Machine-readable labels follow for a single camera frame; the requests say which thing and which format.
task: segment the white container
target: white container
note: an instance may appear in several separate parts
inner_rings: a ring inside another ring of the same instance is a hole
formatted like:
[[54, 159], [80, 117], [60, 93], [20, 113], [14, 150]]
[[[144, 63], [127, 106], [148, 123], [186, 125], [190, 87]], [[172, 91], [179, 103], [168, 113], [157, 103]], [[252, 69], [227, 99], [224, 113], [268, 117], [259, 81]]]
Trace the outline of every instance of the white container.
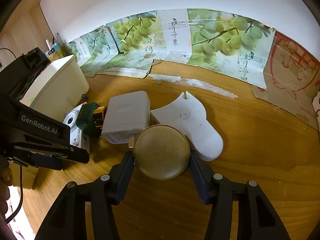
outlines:
[[65, 114], [88, 90], [89, 84], [72, 55], [52, 62], [36, 78], [21, 103], [63, 122]]
[[128, 143], [131, 134], [139, 134], [150, 124], [150, 101], [145, 91], [112, 97], [102, 127], [102, 136], [110, 143]]

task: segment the white round gadget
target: white round gadget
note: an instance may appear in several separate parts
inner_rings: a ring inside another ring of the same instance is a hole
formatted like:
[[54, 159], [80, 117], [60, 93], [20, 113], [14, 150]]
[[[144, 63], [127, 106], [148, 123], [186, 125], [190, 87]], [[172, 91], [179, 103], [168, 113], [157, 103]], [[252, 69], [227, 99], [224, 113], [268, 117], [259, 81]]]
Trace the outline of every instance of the white round gadget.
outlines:
[[78, 117], [79, 111], [71, 111], [67, 116], [65, 117], [63, 123], [70, 126], [70, 133], [72, 133], [76, 128], [76, 120]]

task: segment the wooden desk surface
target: wooden desk surface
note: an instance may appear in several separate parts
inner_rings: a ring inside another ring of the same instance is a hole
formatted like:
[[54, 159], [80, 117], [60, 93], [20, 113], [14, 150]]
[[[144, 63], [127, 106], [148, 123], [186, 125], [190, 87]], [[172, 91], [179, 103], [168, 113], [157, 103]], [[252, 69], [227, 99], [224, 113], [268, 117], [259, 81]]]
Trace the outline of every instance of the wooden desk surface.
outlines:
[[[174, 101], [183, 91], [198, 98], [207, 119], [220, 133], [224, 149], [210, 162], [231, 181], [256, 180], [270, 199], [292, 240], [306, 240], [320, 219], [319, 135], [292, 114], [254, 97], [251, 85], [210, 70], [162, 62], [151, 73], [209, 82], [238, 95], [231, 99], [213, 92], [150, 78], [96, 75], [89, 78], [89, 101], [108, 104], [112, 96], [144, 90], [151, 109]], [[91, 140], [90, 162], [65, 171], [40, 169], [34, 190], [25, 190], [24, 210], [35, 233], [55, 198], [69, 181], [94, 181], [121, 161], [127, 147], [103, 138]], [[122, 240], [204, 239], [211, 211], [198, 198], [191, 175], [157, 181], [135, 169], [125, 199], [113, 208]], [[234, 205], [231, 239], [236, 239]], [[93, 239], [90, 226], [88, 239]]]

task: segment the white package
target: white package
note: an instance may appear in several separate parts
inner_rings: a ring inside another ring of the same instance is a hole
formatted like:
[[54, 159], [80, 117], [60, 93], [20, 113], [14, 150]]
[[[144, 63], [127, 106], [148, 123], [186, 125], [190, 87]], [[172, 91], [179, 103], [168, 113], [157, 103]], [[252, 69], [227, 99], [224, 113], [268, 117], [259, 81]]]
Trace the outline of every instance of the white package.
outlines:
[[70, 126], [70, 144], [90, 152], [90, 137], [85, 135], [82, 130], [76, 125], [76, 120], [79, 116], [82, 105], [75, 107], [69, 113], [66, 114], [63, 123]]
[[131, 134], [139, 134], [150, 124], [150, 101], [145, 91], [110, 98], [102, 127], [102, 136], [110, 143], [128, 143]]

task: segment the human hand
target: human hand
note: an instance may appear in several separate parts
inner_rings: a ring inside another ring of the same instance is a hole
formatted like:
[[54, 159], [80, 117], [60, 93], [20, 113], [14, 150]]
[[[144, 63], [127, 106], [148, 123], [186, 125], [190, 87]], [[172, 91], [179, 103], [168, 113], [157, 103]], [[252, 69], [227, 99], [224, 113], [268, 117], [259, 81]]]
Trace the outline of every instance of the human hand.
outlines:
[[8, 211], [7, 201], [10, 198], [8, 186], [12, 186], [13, 176], [11, 169], [5, 168], [0, 173], [0, 213], [4, 216]]

